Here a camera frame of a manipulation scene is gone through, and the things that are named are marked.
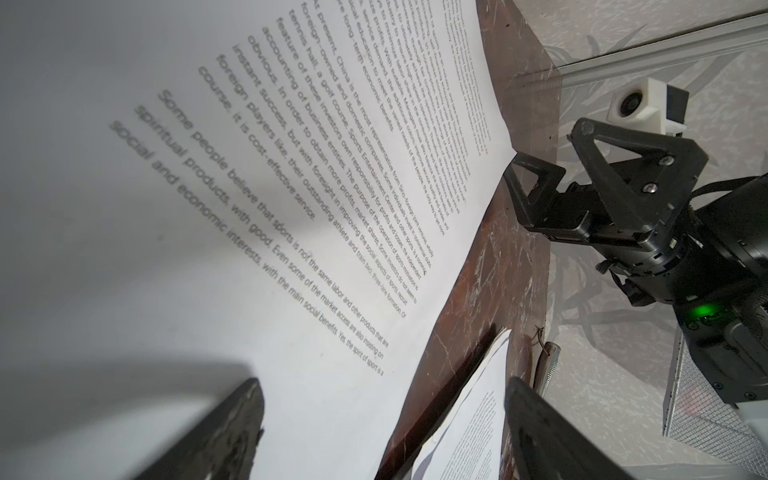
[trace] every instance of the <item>brown marble table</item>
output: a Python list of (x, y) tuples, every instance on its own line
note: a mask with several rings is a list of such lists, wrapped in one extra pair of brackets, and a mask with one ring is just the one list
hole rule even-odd
[[(512, 145), (554, 162), (560, 74), (510, 0), (476, 1), (485, 57)], [(391, 478), (419, 447), (503, 326), (511, 329), (507, 373), (530, 379), (533, 355), (538, 355), (536, 326), (546, 317), (548, 271), (548, 240), (520, 227), (502, 181), (429, 338), (377, 479)], [(512, 478), (506, 425), (501, 463), (500, 478)]]

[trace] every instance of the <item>white paper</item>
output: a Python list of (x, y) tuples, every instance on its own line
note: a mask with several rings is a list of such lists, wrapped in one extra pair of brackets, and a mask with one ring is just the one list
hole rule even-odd
[(498, 478), (509, 330), (498, 334), (411, 468), (412, 480)]
[(514, 155), (475, 3), (0, 22), (4, 475), (130, 478), (256, 376), (254, 478), (372, 478)]

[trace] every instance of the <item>white trim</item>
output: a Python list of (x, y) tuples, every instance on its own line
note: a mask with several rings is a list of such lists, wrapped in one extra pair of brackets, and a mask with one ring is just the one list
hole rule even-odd
[(563, 88), (768, 44), (768, 13), (558, 67)]

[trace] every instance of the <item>bolt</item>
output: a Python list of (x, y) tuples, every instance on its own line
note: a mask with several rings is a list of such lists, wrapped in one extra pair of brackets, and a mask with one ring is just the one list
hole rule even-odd
[(659, 186), (656, 185), (654, 182), (650, 182), (643, 185), (644, 194), (655, 194), (658, 190), (659, 190)]

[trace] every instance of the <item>metal mesh basket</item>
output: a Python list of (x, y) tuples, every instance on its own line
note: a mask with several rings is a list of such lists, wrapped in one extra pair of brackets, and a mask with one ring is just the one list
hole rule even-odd
[(733, 408), (720, 400), (690, 358), (678, 331), (670, 371), (664, 436), (768, 478), (768, 455)]

